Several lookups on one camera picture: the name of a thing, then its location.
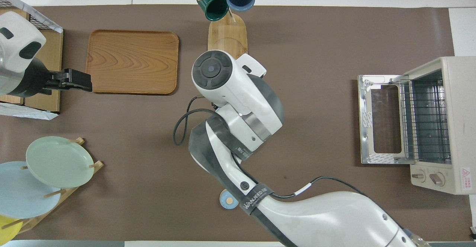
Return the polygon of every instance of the yellow plate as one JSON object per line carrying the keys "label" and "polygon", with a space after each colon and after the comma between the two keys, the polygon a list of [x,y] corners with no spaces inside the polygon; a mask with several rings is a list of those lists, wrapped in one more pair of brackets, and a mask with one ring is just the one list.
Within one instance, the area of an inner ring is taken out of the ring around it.
{"label": "yellow plate", "polygon": [[10,224],[11,222],[17,221],[16,219],[6,218],[0,215],[0,246],[4,245],[5,243],[12,240],[22,228],[23,222],[20,222],[16,225],[12,225],[11,227],[7,227],[2,230],[1,227],[4,225]]}

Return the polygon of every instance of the gray joint cap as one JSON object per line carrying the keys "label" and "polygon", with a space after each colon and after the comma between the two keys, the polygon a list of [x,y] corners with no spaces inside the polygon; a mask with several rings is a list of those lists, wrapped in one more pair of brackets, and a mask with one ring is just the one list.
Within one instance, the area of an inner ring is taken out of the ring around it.
{"label": "gray joint cap", "polygon": [[231,77],[231,59],[224,52],[208,51],[193,64],[195,83],[203,89],[213,90],[225,84]]}

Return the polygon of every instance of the oven knob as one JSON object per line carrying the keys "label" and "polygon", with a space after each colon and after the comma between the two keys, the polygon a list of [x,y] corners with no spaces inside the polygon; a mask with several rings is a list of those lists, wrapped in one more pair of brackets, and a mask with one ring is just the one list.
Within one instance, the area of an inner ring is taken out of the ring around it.
{"label": "oven knob", "polygon": [[423,170],[418,170],[416,174],[412,174],[412,179],[418,179],[420,182],[424,182],[427,178],[425,176],[425,172]]}
{"label": "oven knob", "polygon": [[442,173],[430,174],[430,179],[437,186],[445,185],[445,176]]}

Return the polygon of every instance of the green mug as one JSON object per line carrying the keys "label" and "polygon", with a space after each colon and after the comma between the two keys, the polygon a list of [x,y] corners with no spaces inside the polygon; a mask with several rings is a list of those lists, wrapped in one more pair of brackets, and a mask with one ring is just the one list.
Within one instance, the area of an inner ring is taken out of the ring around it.
{"label": "green mug", "polygon": [[197,3],[210,21],[218,21],[228,13],[226,0],[199,0]]}

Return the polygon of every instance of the black strap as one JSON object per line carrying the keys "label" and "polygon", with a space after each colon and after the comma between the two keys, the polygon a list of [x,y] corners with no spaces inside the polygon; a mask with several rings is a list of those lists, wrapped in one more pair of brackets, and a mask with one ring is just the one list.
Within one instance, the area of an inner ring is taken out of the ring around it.
{"label": "black strap", "polygon": [[207,123],[213,130],[213,133],[220,139],[226,147],[231,150],[241,160],[248,159],[253,152],[249,150],[238,138],[231,134],[224,123],[217,117],[212,116],[207,119]]}
{"label": "black strap", "polygon": [[250,192],[240,201],[240,207],[248,215],[260,204],[260,202],[266,198],[269,194],[273,193],[272,189],[263,183],[258,183]]}

